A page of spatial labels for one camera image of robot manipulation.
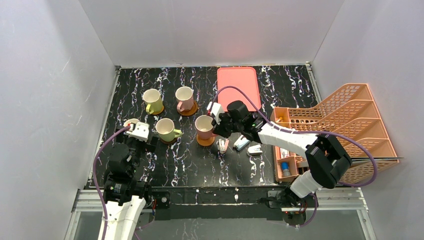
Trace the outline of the light orange coaster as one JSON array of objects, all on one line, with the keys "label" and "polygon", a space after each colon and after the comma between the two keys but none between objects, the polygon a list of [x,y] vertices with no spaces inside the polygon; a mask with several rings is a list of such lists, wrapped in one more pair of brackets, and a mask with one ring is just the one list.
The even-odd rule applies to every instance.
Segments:
[{"label": "light orange coaster", "polygon": [[208,147],[210,145],[212,145],[215,142],[215,136],[212,136],[208,139],[201,139],[200,136],[197,134],[196,135],[196,141],[199,145],[203,146],[203,147]]}]

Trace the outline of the pink mug front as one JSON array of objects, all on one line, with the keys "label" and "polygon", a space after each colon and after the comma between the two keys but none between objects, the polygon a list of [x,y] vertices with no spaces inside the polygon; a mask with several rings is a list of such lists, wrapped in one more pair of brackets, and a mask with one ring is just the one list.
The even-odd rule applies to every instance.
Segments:
[{"label": "pink mug front", "polygon": [[175,92],[177,99],[177,110],[179,112],[190,111],[194,103],[193,90],[188,86],[179,87]]}]

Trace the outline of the green mug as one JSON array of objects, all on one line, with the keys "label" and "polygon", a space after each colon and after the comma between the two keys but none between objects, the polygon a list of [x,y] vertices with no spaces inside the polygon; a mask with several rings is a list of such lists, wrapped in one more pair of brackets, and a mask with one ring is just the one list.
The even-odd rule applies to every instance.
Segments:
[{"label": "green mug", "polygon": [[174,138],[179,138],[183,135],[183,132],[175,128],[175,124],[170,118],[161,118],[155,125],[160,138],[165,141],[171,141]]},{"label": "green mug", "polygon": [[145,111],[149,115],[153,112],[160,111],[162,106],[164,106],[161,93],[157,89],[146,90],[142,95],[142,99],[145,103]]}]

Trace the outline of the small orange coaster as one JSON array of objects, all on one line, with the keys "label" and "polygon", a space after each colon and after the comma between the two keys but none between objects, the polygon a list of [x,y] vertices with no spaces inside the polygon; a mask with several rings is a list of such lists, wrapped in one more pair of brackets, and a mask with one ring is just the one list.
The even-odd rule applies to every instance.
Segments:
[{"label": "small orange coaster", "polygon": [[159,114],[161,114],[164,110],[165,110],[165,106],[162,106],[161,110],[158,110],[158,111],[153,112],[153,113],[152,113],[152,115],[154,115],[154,116],[159,115]]}]

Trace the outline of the pink mug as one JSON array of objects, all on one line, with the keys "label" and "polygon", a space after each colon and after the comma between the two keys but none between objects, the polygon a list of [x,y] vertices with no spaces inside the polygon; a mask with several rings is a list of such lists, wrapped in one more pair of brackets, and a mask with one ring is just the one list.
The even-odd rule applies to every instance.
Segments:
[{"label": "pink mug", "polygon": [[216,136],[213,133],[213,120],[214,119],[208,115],[201,115],[195,120],[195,129],[200,140],[208,140]]},{"label": "pink mug", "polygon": [[188,86],[179,87],[175,92],[177,99],[177,110],[179,112],[190,111],[194,103],[193,90]]}]

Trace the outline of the pink tray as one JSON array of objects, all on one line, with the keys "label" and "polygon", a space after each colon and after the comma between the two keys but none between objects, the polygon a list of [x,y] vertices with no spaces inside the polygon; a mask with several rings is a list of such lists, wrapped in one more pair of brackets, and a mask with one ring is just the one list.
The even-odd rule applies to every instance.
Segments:
[{"label": "pink tray", "polygon": [[262,107],[256,70],[251,66],[220,67],[217,70],[217,89],[224,89],[217,102],[227,111],[227,106],[242,101],[250,112]]}]

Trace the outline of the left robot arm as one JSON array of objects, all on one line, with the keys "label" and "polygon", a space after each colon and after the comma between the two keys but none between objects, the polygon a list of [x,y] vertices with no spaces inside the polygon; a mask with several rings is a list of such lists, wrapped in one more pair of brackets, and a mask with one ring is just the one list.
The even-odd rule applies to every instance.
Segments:
[{"label": "left robot arm", "polygon": [[149,129],[141,127],[142,135],[136,132],[139,128],[134,123],[126,123],[119,127],[97,150],[92,173],[96,174],[97,161],[104,148],[112,141],[109,161],[103,176],[103,188],[99,187],[98,178],[93,177],[97,194],[102,206],[102,222],[98,234],[100,240],[132,239],[139,216],[145,206],[155,205],[152,187],[136,178],[144,152],[156,149],[158,138],[149,138]]}]

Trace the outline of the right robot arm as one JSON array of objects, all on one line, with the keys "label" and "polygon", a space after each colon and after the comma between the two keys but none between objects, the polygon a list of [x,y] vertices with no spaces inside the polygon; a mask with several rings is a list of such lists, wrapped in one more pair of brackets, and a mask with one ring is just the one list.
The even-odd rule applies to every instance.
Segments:
[{"label": "right robot arm", "polygon": [[240,133],[246,139],[271,145],[301,156],[308,170],[296,177],[285,191],[287,198],[302,199],[322,188],[333,189],[352,165],[352,159],[331,133],[307,133],[282,127],[263,114],[254,115],[240,100],[231,102],[227,111],[210,102],[213,133],[228,138]]}]

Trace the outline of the dark brown mug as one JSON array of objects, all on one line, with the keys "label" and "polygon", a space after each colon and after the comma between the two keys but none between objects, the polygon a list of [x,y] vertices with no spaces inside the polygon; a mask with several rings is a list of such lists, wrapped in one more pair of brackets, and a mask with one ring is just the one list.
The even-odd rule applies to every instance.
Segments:
[{"label": "dark brown mug", "polygon": [[131,118],[131,119],[126,120],[124,122],[123,126],[127,127],[128,125],[131,125],[131,124],[136,125],[138,122],[139,122],[139,120],[137,118]]}]

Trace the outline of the green mug front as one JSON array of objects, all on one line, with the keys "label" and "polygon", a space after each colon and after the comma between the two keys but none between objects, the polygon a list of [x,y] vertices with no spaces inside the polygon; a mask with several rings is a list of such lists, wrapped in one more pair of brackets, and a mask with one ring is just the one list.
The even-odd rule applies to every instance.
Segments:
[{"label": "green mug front", "polygon": [[145,111],[149,115],[153,112],[160,111],[162,106],[164,106],[161,93],[157,89],[146,90],[142,95],[142,99],[145,103]]}]

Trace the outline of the dark brown coaster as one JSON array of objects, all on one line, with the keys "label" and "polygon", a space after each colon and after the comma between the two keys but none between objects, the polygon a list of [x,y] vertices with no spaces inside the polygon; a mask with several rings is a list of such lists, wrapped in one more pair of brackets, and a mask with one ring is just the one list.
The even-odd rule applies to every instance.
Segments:
[{"label": "dark brown coaster", "polygon": [[176,142],[177,142],[178,137],[174,138],[174,139],[173,139],[173,140],[171,140],[171,141],[165,141],[165,140],[163,140],[162,138],[160,138],[159,140],[160,140],[163,144],[165,144],[165,145],[172,145],[172,144],[174,144],[174,143],[176,143]]}]

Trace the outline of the brown saucer coaster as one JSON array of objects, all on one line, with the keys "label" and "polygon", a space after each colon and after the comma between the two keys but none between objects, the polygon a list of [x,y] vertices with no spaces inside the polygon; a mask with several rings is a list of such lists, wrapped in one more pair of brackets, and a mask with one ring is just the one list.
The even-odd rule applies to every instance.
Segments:
[{"label": "brown saucer coaster", "polygon": [[189,117],[189,116],[194,115],[197,112],[198,109],[199,109],[198,103],[196,101],[194,101],[191,109],[189,109],[189,110],[178,110],[177,109],[177,112],[182,116]]}]

